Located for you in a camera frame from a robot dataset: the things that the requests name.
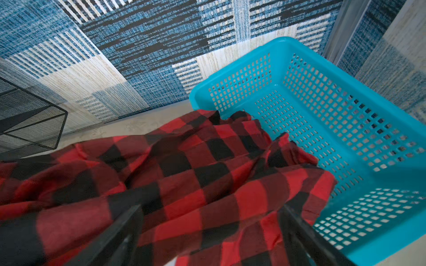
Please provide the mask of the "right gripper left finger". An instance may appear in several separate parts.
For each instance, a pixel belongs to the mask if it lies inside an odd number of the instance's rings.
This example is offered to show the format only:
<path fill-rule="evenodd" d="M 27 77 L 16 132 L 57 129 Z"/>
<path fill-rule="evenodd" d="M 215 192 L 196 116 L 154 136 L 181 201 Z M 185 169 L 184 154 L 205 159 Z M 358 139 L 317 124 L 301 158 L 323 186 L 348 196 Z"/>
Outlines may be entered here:
<path fill-rule="evenodd" d="M 121 214 L 112 225 L 91 242 L 68 266 L 132 266 L 142 230 L 144 215 L 140 205 Z"/>

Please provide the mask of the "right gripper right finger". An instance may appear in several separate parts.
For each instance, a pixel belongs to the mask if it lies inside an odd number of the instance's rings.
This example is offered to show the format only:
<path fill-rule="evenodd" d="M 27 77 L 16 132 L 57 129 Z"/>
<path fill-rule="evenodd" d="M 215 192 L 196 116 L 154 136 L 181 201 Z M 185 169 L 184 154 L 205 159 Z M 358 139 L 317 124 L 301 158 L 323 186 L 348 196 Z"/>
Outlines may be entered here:
<path fill-rule="evenodd" d="M 279 210 L 279 226 L 291 266 L 354 265 L 286 205 Z"/>

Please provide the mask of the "red black plaid shirt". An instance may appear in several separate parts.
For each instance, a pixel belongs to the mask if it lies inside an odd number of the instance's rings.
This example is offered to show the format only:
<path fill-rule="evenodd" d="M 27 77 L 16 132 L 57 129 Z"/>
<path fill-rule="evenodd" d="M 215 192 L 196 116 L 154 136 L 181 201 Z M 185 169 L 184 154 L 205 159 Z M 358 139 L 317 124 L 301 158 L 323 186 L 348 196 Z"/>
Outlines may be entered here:
<path fill-rule="evenodd" d="M 286 266 L 278 211 L 312 225 L 335 187 L 317 158 L 239 111 L 183 115 L 1 163 L 1 264 L 60 266 L 140 206 L 142 266 Z"/>

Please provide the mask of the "teal plastic basket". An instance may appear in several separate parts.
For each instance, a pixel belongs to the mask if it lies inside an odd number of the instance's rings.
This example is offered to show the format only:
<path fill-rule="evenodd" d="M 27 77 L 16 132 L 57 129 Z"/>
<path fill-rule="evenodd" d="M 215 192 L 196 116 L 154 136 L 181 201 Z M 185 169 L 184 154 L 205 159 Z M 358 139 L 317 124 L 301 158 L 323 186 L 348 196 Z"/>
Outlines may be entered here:
<path fill-rule="evenodd" d="M 426 232 L 426 127 L 291 37 L 256 48 L 190 93 L 193 109 L 245 111 L 288 133 L 337 185 L 316 230 L 359 266 Z"/>

